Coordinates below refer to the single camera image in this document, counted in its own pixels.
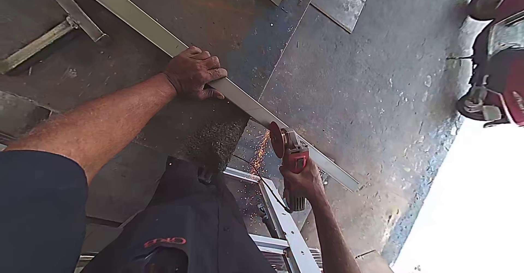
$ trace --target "dark shirt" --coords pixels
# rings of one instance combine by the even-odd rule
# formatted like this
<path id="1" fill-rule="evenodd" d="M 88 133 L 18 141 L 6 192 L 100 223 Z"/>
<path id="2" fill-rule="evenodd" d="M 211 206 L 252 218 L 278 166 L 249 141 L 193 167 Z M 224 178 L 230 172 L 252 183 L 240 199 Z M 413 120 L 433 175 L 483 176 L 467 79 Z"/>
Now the dark shirt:
<path id="1" fill-rule="evenodd" d="M 0 272 L 72 272 L 85 234 L 87 189 L 71 159 L 0 152 Z M 275 272 L 213 187 L 148 207 L 84 272 L 141 272 L 153 255 L 185 262 L 187 272 Z"/>

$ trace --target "concrete floor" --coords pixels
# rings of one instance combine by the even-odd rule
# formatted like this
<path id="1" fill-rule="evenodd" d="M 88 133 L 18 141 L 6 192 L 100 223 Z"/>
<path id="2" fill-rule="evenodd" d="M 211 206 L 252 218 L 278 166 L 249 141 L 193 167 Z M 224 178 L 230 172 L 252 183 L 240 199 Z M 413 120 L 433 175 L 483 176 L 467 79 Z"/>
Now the concrete floor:
<path id="1" fill-rule="evenodd" d="M 453 105 L 468 80 L 459 76 L 461 62 L 445 58 L 465 53 L 467 2 L 367 0 L 352 34 L 310 7 L 260 99 L 361 183 L 357 193 L 334 180 L 326 186 L 355 254 L 377 250 L 396 259 L 454 138 Z M 135 156 L 106 166 L 106 176 L 121 165 L 134 171 Z M 152 160 L 151 170 L 162 164 Z M 268 164 L 266 173 L 276 175 L 275 167 Z M 104 176 L 97 178 L 104 185 Z M 153 190 L 138 185 L 116 204 L 132 209 L 103 217 L 123 221 L 143 205 L 136 198 Z M 312 215 L 302 233 L 318 246 Z"/>

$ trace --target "metal bracket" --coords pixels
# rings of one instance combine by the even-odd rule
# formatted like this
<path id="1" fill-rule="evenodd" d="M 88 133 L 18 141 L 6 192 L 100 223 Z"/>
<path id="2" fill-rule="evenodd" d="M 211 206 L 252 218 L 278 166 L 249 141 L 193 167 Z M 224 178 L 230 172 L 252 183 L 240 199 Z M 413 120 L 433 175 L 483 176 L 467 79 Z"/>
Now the metal bracket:
<path id="1" fill-rule="evenodd" d="M 186 44 L 171 34 L 167 29 L 162 27 L 160 23 L 152 19 L 151 16 L 147 15 L 130 0 L 96 1 L 98 1 L 109 11 L 114 13 L 121 20 L 126 22 L 171 57 L 178 55 L 187 48 Z M 220 80 L 210 82 L 209 85 L 214 89 L 219 90 L 227 99 L 241 108 L 247 114 L 251 115 L 265 128 L 268 128 L 269 124 L 273 121 L 275 121 L 280 128 L 288 127 L 284 122 L 273 115 L 272 112 L 254 100 L 230 79 L 225 77 Z M 341 183 L 347 189 L 353 192 L 358 190 L 357 180 L 355 180 L 342 168 L 337 166 L 337 164 L 332 162 L 328 157 L 324 156 L 324 154 L 322 154 L 320 150 L 313 147 L 311 143 L 308 143 L 302 137 L 300 137 L 300 139 L 309 145 L 309 155 L 311 159 L 315 161 L 315 163 L 317 163 L 317 165 L 322 170 L 332 176 L 336 181 Z"/>

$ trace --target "grinder handle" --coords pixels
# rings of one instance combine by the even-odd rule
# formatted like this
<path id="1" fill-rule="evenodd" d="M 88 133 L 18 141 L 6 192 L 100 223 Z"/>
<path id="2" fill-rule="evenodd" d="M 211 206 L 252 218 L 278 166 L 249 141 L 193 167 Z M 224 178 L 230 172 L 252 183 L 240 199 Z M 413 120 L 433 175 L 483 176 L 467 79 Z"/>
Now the grinder handle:
<path id="1" fill-rule="evenodd" d="M 291 172 L 298 174 L 304 168 L 309 159 L 309 151 L 285 154 L 282 158 L 282 165 Z"/>

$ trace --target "angle grinder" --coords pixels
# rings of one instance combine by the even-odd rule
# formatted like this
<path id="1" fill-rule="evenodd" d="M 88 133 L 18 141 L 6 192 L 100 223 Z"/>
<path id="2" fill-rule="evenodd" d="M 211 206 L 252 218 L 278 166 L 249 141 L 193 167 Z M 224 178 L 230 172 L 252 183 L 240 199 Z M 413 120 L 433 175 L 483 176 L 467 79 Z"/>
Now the angle grinder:
<path id="1" fill-rule="evenodd" d="M 273 151 L 278 158 L 282 159 L 282 166 L 295 174 L 300 173 L 309 159 L 309 146 L 298 138 L 295 130 L 281 129 L 276 122 L 271 122 L 269 125 L 269 136 Z M 293 192 L 289 186 L 285 185 L 285 180 L 284 198 L 292 212 L 305 209 L 305 196 Z"/>

